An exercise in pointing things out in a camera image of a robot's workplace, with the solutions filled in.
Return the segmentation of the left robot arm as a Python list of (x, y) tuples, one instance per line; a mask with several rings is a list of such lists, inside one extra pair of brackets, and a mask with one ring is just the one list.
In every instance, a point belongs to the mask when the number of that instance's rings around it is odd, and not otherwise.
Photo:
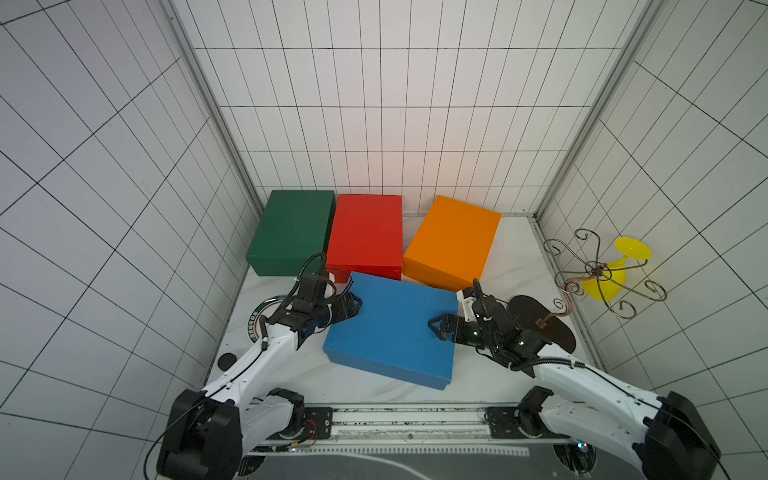
[(256, 399), (274, 371), (319, 330), (356, 316), (361, 300), (347, 279), (336, 288), (337, 269), (300, 274), (291, 290), (262, 302), (249, 330), (257, 339), (217, 379), (174, 400), (165, 431), (155, 441), (156, 471), (168, 479), (232, 479), (244, 456), (271, 436), (301, 431), (303, 398), (275, 388)]

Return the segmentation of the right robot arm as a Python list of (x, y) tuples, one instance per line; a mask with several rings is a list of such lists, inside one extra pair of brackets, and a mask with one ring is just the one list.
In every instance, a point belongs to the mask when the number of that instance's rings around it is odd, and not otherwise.
[(647, 479), (710, 479), (720, 467), (721, 451), (687, 397), (658, 396), (576, 359), (573, 333), (530, 296), (459, 295), (463, 315), (430, 320), (433, 333), (535, 382), (516, 406), (489, 410), (495, 428), (533, 440), (570, 438)]

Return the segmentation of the orange shoebox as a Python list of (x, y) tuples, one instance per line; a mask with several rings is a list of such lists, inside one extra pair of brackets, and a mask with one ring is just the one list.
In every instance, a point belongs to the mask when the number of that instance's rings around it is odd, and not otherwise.
[(458, 291), (482, 277), (502, 215), (439, 196), (403, 256), (403, 275)]

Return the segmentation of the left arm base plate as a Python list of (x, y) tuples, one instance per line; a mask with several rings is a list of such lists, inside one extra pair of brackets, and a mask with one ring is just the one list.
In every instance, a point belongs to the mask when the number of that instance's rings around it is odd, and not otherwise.
[(289, 444), (327, 440), (331, 437), (333, 413), (334, 410), (331, 407), (306, 407), (303, 419), (295, 433), (288, 433), (284, 430), (271, 435), (269, 440), (283, 441)]

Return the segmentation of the blue shoebox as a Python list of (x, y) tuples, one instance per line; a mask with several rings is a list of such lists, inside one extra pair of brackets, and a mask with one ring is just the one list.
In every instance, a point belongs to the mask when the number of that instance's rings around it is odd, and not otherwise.
[(339, 365), (445, 389), (452, 381), (454, 346), (428, 322), (458, 312), (453, 292), (354, 272), (350, 292), (362, 301), (358, 314), (330, 327), (323, 345)]

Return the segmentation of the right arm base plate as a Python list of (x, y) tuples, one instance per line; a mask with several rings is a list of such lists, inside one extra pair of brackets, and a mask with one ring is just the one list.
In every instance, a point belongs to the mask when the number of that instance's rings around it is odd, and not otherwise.
[(539, 417), (516, 406), (488, 407), (484, 419), (493, 439), (537, 439), (542, 436)]

